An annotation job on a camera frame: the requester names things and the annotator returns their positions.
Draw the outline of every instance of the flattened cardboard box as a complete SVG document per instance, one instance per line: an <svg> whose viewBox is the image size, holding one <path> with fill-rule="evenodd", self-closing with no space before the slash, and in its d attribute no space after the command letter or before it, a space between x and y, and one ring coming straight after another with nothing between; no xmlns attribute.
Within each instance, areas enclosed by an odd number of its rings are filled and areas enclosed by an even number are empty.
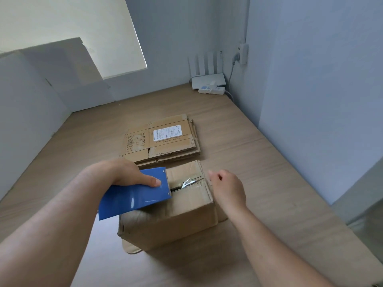
<svg viewBox="0 0 383 287"><path fill-rule="evenodd" d="M189 178L199 181L172 192L166 201L120 215L118 235L129 254L171 243L227 218L214 203L199 160L166 169L166 175L170 189Z"/></svg>
<svg viewBox="0 0 383 287"><path fill-rule="evenodd" d="M186 114L129 128L122 142L121 156L139 167L201 153L195 126Z"/></svg>

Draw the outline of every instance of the power outlet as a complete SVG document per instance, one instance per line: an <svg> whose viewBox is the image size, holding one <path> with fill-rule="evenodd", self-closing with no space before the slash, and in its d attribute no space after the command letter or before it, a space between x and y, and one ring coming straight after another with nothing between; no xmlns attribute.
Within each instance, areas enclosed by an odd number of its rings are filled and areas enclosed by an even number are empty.
<svg viewBox="0 0 383 287"><path fill-rule="evenodd" d="M238 44L237 52L239 53L239 64L246 64L249 45L247 43Z"/></svg>

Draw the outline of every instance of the hand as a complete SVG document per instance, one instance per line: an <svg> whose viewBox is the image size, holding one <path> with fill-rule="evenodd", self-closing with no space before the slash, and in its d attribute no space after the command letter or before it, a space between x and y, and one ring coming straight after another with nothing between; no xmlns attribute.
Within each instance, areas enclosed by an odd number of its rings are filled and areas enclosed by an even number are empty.
<svg viewBox="0 0 383 287"><path fill-rule="evenodd" d="M96 169L96 173L106 172L111 175L114 185L144 184L151 187L161 185L159 179L143 174L134 162L122 158L101 161L89 166L89 168Z"/></svg>
<svg viewBox="0 0 383 287"><path fill-rule="evenodd" d="M245 190L235 174L227 170L209 170L208 174L213 183L214 198L229 217L232 212L246 208Z"/></svg>

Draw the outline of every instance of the fingernail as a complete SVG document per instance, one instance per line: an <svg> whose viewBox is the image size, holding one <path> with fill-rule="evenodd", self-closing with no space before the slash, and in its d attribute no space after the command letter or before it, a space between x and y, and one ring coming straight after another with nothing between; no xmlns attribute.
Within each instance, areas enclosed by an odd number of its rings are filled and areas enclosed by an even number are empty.
<svg viewBox="0 0 383 287"><path fill-rule="evenodd" d="M157 186L160 186L160 185L161 185L161 181L156 178L156 183L154 184L154 186L157 187Z"/></svg>

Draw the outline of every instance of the forearm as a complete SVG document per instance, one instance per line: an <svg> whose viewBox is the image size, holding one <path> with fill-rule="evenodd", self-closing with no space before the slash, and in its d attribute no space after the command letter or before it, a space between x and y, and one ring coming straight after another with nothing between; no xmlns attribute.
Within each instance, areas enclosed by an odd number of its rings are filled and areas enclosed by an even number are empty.
<svg viewBox="0 0 383 287"><path fill-rule="evenodd" d="M283 244L247 208L230 213L229 218L263 286L334 286Z"/></svg>
<svg viewBox="0 0 383 287"><path fill-rule="evenodd" d="M113 179L90 166L0 244L0 285L69 286Z"/></svg>

